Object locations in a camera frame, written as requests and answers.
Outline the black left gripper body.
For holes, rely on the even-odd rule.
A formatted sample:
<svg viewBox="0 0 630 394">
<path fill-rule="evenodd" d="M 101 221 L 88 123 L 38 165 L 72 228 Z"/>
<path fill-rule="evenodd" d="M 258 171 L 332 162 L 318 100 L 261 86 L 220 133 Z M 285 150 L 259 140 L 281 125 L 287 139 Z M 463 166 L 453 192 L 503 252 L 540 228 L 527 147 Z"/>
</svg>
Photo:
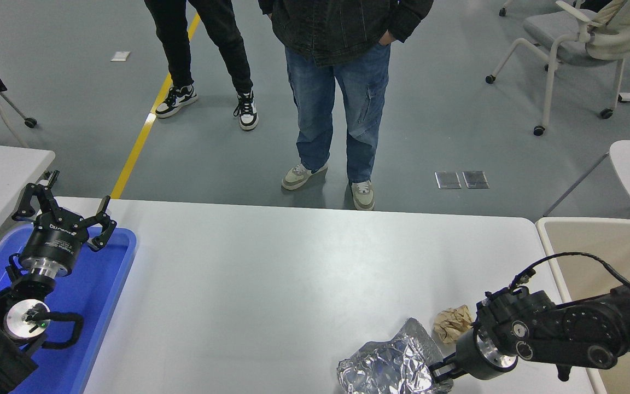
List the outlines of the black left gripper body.
<svg viewBox="0 0 630 394">
<path fill-rule="evenodd" d="M 75 213 L 62 215 L 62 222 L 52 213 L 42 213 L 33 222 L 33 232 L 20 253 L 19 264 L 31 270 L 33 262 L 47 259 L 73 270 L 81 247 L 89 239 L 88 230 L 80 226 L 83 218 Z"/>
</svg>

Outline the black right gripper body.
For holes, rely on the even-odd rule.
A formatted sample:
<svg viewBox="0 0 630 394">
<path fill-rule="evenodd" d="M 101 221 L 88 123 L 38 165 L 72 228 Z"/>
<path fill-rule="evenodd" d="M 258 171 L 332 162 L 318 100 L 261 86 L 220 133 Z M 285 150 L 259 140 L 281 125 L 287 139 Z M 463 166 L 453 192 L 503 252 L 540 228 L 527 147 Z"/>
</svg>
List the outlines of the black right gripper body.
<svg viewBox="0 0 630 394">
<path fill-rule="evenodd" d="M 475 327 L 458 339 L 455 364 L 475 379 L 490 380 L 505 373 L 503 356 L 487 331 Z"/>
</svg>

